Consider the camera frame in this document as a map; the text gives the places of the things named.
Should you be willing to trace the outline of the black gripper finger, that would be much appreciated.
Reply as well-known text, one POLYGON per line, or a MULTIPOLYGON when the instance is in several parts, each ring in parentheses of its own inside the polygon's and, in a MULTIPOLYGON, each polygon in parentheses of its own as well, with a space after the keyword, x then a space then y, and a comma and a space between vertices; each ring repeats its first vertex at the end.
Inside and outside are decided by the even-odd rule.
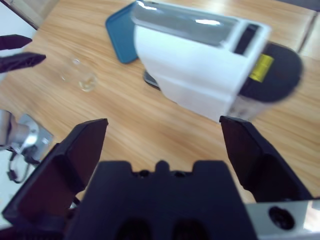
POLYGON ((313 199, 284 158, 251 122, 229 116, 221 116, 219 122, 237 178, 256 202, 313 199))
POLYGON ((11 34, 0 36, 0 50, 20 49, 31 43, 33 40, 29 37, 11 34))
POLYGON ((108 121, 76 125, 56 144, 2 211, 15 227, 63 227, 75 196, 98 164, 108 121))
POLYGON ((0 72, 8 73, 11 71, 32 68, 46 59, 45 54, 34 52, 22 52, 0 58, 0 72))

